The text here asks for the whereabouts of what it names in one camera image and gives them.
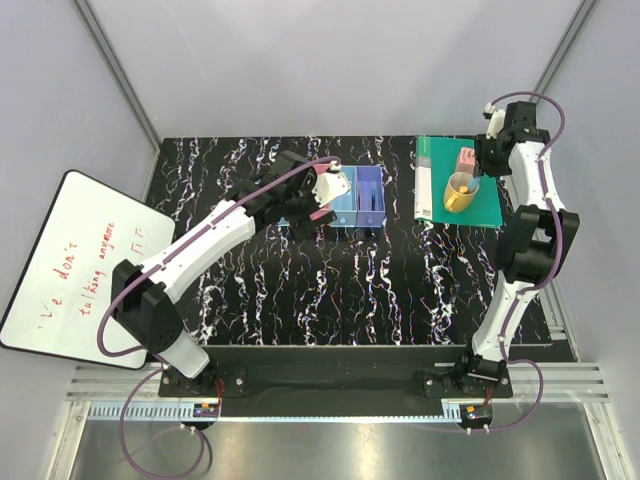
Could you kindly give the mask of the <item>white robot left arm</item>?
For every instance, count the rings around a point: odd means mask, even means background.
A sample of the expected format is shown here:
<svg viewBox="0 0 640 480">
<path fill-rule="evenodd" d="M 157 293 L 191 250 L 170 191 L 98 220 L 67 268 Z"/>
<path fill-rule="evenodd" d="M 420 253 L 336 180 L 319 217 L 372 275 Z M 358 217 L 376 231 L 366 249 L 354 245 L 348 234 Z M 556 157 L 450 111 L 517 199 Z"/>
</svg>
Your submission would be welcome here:
<svg viewBox="0 0 640 480">
<path fill-rule="evenodd" d="M 259 173 L 239 181 L 195 227 L 148 260 L 123 260 L 112 271 L 111 303 L 97 333 L 99 351 L 109 357 L 104 333 L 117 322 L 144 350 L 181 374 L 181 384 L 196 396 L 217 385 L 214 360 L 187 332 L 176 304 L 213 263 L 269 225 L 287 220 L 299 235 L 317 228 L 312 215 L 350 184 L 336 156 L 308 160 L 283 151 Z"/>
</svg>

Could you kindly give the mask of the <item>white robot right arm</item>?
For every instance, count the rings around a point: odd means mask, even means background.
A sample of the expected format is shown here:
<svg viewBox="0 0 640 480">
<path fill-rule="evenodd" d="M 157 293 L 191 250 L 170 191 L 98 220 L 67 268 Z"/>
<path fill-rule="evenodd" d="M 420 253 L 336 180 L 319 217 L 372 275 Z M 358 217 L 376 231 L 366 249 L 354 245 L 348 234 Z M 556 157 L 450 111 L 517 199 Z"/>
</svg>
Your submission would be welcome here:
<svg viewBox="0 0 640 480">
<path fill-rule="evenodd" d="M 475 175 L 515 176 L 524 201 L 498 241 L 498 280 L 485 318 L 452 372 L 453 385 L 467 397 L 481 397 L 506 381 L 522 317 L 559 273 L 580 226 L 553 179 L 551 147 L 559 136 L 538 127 L 537 106 L 524 97 L 505 95 L 505 108 L 489 102 L 487 130 L 475 139 Z"/>
</svg>

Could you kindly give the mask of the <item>light blue drawer box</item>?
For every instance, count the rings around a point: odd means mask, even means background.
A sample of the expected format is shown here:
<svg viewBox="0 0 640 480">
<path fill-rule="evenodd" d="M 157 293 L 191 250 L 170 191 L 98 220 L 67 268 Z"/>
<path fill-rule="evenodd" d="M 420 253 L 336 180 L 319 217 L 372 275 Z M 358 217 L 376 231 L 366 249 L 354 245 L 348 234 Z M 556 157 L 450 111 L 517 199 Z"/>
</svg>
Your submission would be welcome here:
<svg viewBox="0 0 640 480">
<path fill-rule="evenodd" d="M 357 174 L 355 166 L 343 166 L 342 172 L 347 176 L 351 189 L 344 195 L 331 202 L 330 209 L 335 213 L 336 219 L 331 223 L 332 227 L 355 227 L 357 220 Z"/>
</svg>

